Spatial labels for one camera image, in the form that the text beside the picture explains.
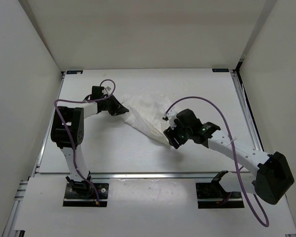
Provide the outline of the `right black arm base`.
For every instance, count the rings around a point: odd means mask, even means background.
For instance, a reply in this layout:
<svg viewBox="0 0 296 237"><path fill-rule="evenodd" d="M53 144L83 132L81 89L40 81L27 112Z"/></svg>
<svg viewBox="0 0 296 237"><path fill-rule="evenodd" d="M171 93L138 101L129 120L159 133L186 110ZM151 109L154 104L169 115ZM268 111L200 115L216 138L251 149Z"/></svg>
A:
<svg viewBox="0 0 296 237"><path fill-rule="evenodd" d="M210 182L197 182L196 196L198 209L244 208L240 192L226 192L219 181L228 171L221 171Z"/></svg>

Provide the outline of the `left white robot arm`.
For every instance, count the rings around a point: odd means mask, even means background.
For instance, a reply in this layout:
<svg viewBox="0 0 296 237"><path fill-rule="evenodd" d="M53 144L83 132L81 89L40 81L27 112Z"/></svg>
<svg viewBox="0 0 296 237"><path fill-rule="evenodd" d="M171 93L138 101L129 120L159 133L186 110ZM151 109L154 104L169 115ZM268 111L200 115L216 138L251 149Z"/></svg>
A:
<svg viewBox="0 0 296 237"><path fill-rule="evenodd" d="M58 99L50 132L51 140L65 156L69 182L78 183L76 191L83 198L93 194L90 172L86 167L81 144L84 139L84 120L106 111L112 117L129 112L113 95L88 95L83 101Z"/></svg>

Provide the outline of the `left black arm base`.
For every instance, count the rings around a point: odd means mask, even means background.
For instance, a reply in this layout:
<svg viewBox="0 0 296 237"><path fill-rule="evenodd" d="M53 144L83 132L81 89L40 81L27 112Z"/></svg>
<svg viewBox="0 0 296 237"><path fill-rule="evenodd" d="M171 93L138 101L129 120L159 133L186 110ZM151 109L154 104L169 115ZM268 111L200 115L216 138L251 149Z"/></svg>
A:
<svg viewBox="0 0 296 237"><path fill-rule="evenodd" d="M93 183L93 187L85 181L76 182L66 177L66 189L63 199L64 207L107 207L109 183Z"/></svg>

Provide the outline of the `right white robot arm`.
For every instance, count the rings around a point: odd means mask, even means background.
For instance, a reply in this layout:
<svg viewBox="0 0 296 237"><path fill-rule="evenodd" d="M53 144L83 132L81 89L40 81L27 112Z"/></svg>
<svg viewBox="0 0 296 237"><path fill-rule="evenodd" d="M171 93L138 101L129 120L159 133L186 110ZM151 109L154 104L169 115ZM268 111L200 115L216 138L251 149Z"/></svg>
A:
<svg viewBox="0 0 296 237"><path fill-rule="evenodd" d="M275 205L295 182L286 157L280 152L269 154L240 142L231 142L221 128L211 122L202 123L194 114L163 117L170 126L164 130L175 149L192 140L196 144L235 160L251 173L244 182L247 191Z"/></svg>

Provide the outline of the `white pleated skirt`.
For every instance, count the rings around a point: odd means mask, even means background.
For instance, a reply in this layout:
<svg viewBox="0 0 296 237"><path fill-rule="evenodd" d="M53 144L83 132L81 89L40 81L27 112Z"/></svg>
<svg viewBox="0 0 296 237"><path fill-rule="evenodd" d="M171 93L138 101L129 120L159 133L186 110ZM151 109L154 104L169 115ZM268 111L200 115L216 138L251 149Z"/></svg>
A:
<svg viewBox="0 0 296 237"><path fill-rule="evenodd" d="M125 94L121 103L129 110L121 115L125 123L147 137L169 146L163 133L168 128L168 123L162 119L171 105L167 96L155 92Z"/></svg>

